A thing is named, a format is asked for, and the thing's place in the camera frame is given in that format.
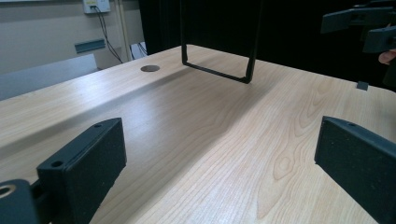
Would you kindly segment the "round grey table grommet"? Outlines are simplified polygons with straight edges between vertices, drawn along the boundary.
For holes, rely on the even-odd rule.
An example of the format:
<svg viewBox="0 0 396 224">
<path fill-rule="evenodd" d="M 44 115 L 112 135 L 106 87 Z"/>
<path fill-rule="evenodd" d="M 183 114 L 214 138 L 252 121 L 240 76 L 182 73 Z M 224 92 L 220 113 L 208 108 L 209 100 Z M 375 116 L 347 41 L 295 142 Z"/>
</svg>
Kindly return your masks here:
<svg viewBox="0 0 396 224">
<path fill-rule="evenodd" d="M 155 65 L 155 64 L 148 64 L 148 65 L 144 65 L 140 68 L 140 70 L 142 72 L 147 72 L 147 73 L 151 73 L 151 72 L 156 72 L 160 70 L 160 66 L 159 65 Z"/>
</svg>

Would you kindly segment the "blue-grey label strip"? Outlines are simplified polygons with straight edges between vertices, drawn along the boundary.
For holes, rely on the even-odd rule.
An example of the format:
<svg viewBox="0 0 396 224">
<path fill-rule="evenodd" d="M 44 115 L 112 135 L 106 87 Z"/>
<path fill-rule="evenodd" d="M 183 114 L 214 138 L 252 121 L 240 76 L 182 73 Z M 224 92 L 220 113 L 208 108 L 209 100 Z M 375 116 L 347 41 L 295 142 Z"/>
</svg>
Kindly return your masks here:
<svg viewBox="0 0 396 224">
<path fill-rule="evenodd" d="M 106 46 L 105 40 L 101 38 L 101 39 L 94 39 L 90 41 L 76 43 L 75 50 L 77 54 L 80 54 L 92 50 L 103 49 L 105 46 Z"/>
</svg>

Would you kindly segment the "white wall socket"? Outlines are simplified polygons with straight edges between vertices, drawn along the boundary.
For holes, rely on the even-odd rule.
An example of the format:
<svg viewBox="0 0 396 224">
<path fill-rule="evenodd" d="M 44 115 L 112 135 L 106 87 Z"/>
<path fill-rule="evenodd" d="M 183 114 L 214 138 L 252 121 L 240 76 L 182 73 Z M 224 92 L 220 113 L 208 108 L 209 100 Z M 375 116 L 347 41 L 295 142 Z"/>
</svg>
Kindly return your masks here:
<svg viewBox="0 0 396 224">
<path fill-rule="evenodd" d="M 82 0 L 82 4 L 85 14 L 110 11 L 109 0 Z"/>
</svg>

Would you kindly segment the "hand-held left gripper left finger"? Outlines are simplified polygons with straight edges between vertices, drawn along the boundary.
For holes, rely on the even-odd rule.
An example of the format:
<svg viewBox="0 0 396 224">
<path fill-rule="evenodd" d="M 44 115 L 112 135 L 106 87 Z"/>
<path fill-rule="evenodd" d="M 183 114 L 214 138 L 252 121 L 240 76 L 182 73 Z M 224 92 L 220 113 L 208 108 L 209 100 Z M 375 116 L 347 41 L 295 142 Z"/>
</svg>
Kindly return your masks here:
<svg viewBox="0 0 396 224">
<path fill-rule="evenodd" d="M 37 167 L 55 214 L 52 224 L 89 224 L 126 166 L 122 120 L 92 125 Z"/>
</svg>

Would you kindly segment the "black curtain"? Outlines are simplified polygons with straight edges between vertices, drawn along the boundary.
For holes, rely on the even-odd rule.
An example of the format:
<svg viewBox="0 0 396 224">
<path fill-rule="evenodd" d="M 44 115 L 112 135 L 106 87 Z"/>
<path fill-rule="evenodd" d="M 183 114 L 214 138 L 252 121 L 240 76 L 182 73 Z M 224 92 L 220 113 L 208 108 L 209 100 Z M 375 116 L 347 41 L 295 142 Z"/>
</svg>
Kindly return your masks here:
<svg viewBox="0 0 396 224">
<path fill-rule="evenodd" d="M 382 88 L 387 67 L 364 53 L 361 28 L 320 32 L 322 16 L 369 0 L 138 0 L 148 53 L 189 44 Z"/>
</svg>

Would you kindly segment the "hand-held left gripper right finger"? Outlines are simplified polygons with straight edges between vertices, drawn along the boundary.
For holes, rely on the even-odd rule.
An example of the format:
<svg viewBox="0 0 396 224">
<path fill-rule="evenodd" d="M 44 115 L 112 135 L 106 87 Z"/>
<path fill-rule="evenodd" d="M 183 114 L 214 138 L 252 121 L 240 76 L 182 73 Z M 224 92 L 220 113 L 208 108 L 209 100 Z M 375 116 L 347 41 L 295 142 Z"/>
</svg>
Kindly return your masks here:
<svg viewBox="0 0 396 224">
<path fill-rule="evenodd" d="M 396 224 L 396 144 L 355 123 L 324 117 L 315 163 L 379 224 Z"/>
</svg>

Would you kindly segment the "black desktop shelf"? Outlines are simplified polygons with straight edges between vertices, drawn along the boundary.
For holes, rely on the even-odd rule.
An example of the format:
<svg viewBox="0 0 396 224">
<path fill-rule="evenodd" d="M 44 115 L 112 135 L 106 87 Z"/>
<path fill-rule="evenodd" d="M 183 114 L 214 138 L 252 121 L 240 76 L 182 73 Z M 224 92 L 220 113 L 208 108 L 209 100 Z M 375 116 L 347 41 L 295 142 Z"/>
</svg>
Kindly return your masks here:
<svg viewBox="0 0 396 224">
<path fill-rule="evenodd" d="M 189 67 L 248 84 L 253 78 L 264 0 L 179 0 L 181 61 Z M 247 58 L 243 77 L 189 62 L 188 46 Z"/>
</svg>

